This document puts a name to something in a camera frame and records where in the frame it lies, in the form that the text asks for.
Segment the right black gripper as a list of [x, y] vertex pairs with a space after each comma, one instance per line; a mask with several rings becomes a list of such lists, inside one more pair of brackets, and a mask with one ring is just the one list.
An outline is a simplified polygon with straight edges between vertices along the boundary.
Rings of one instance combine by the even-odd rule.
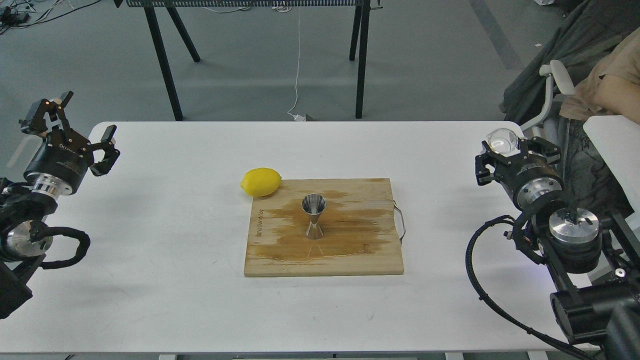
[[539, 136], [521, 137], [519, 150], [506, 157], [483, 140], [474, 158], [474, 174], [478, 186], [500, 183], [514, 206], [523, 211], [542, 195], [565, 187], [551, 167], [562, 159], [560, 146]]

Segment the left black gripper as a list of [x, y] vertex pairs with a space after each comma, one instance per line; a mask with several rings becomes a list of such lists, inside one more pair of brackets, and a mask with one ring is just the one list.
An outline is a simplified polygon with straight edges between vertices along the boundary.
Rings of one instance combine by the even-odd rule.
[[[66, 105], [73, 97], [73, 91], [64, 92], [61, 98], [41, 99], [32, 104], [25, 119], [19, 120], [20, 130], [26, 135], [35, 135], [42, 139], [39, 150], [23, 172], [23, 177], [30, 183], [42, 174], [62, 180], [70, 187], [69, 194], [75, 194], [88, 170], [96, 177], [108, 174], [121, 152], [115, 148], [114, 135], [116, 125], [106, 127], [101, 140], [97, 143], [88, 143], [80, 148], [80, 154], [75, 153], [61, 143], [47, 143], [48, 126], [45, 116], [51, 122], [59, 120], [64, 134], [63, 142], [73, 142], [73, 128], [64, 111]], [[95, 162], [94, 152], [103, 151], [103, 158]]]

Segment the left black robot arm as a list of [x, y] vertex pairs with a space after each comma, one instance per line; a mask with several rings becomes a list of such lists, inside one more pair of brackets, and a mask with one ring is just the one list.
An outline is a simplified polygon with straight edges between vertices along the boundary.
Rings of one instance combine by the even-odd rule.
[[[107, 127], [99, 142], [92, 143], [75, 131], [66, 117], [73, 97], [42, 99], [20, 120], [23, 133], [36, 135], [42, 144], [23, 172], [23, 182], [1, 179], [0, 211], [0, 316], [6, 319], [32, 298], [28, 281], [38, 268], [62, 269], [78, 264], [90, 247], [86, 232], [71, 227], [50, 227], [45, 218], [54, 214], [60, 196], [75, 194], [87, 171], [96, 177], [108, 174], [121, 152], [115, 148], [116, 125]], [[46, 261], [55, 236], [76, 239], [70, 259]]]

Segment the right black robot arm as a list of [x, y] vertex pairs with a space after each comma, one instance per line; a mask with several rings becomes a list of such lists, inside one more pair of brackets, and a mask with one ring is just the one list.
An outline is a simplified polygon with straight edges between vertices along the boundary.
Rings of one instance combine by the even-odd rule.
[[[578, 207], [553, 169], [558, 146], [498, 129], [475, 157], [480, 186], [500, 183], [517, 218], [499, 216], [474, 232], [465, 253], [467, 276], [478, 298], [496, 314], [537, 339], [581, 360], [591, 356], [578, 344], [598, 346], [606, 360], [637, 360], [639, 349], [639, 240], [617, 210], [604, 216]], [[548, 269], [556, 292], [551, 309], [567, 342], [526, 326], [505, 312], [482, 288], [473, 268], [473, 250], [496, 224], [516, 250]]]

